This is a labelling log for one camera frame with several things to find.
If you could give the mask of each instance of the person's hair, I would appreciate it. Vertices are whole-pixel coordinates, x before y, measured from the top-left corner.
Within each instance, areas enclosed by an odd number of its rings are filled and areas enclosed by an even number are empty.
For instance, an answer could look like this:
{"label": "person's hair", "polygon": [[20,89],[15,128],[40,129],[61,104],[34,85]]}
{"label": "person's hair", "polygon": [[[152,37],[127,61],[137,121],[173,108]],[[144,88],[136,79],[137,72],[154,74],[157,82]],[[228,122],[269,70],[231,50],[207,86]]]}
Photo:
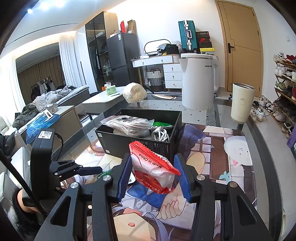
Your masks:
{"label": "person's hair", "polygon": [[10,212],[14,211],[12,215],[14,215],[15,220],[13,226],[17,228],[18,234],[24,241],[34,241],[40,225],[38,224],[36,213],[26,213],[20,207],[17,201],[19,191],[19,188],[15,189],[11,200],[13,210],[10,210]]}

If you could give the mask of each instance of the blue gripper pad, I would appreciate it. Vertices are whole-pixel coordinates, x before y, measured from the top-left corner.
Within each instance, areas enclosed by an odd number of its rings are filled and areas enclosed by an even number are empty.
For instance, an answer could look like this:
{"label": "blue gripper pad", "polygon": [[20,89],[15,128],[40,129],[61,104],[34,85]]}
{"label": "blue gripper pad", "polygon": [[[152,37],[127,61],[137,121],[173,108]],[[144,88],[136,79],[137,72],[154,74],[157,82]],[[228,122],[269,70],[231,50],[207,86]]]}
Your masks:
{"label": "blue gripper pad", "polygon": [[174,158],[174,167],[177,168],[181,173],[181,176],[178,176],[178,180],[181,186],[183,197],[186,198],[187,202],[191,203],[192,195],[190,193],[190,182],[188,181],[184,166],[187,168],[185,160],[183,159],[183,161],[181,161],[178,154],[176,154]]}
{"label": "blue gripper pad", "polygon": [[120,179],[118,181],[118,192],[116,195],[118,202],[120,202],[126,194],[126,188],[128,186],[128,181],[131,176],[132,168],[133,168],[133,165],[131,162],[131,155],[129,154],[126,164],[123,168],[122,174],[120,176]]}

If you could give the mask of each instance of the teal suitcase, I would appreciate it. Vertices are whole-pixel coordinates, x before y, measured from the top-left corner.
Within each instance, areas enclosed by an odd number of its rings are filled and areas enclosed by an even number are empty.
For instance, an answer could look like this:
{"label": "teal suitcase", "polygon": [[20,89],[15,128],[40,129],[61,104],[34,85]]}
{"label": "teal suitcase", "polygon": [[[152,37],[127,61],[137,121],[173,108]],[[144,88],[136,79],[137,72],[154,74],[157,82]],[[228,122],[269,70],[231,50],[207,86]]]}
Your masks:
{"label": "teal suitcase", "polygon": [[194,22],[191,20],[179,21],[182,49],[186,52],[198,53],[198,44]]}

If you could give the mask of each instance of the red and white plastic package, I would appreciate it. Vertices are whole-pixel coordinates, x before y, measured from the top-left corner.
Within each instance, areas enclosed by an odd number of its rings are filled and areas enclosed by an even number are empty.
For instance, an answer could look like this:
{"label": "red and white plastic package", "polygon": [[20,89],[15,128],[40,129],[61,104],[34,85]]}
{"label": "red and white plastic package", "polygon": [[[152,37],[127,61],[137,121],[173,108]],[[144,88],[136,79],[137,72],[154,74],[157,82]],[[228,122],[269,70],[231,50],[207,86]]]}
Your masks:
{"label": "red and white plastic package", "polygon": [[129,144],[131,159],[136,180],[158,194],[166,194],[172,190],[178,169],[165,157],[151,151],[142,143],[134,141]]}

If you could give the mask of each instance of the cartoon hand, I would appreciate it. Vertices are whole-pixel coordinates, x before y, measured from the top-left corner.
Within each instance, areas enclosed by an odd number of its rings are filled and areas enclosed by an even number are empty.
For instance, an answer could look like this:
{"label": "cartoon hand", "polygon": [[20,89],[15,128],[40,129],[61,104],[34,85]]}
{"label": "cartoon hand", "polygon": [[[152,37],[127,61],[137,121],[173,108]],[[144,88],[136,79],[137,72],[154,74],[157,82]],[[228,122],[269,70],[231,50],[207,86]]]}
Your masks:
{"label": "cartoon hand", "polygon": [[166,220],[167,218],[179,216],[183,212],[185,206],[186,199],[183,197],[180,184],[178,184],[173,192],[166,195],[156,218]]}

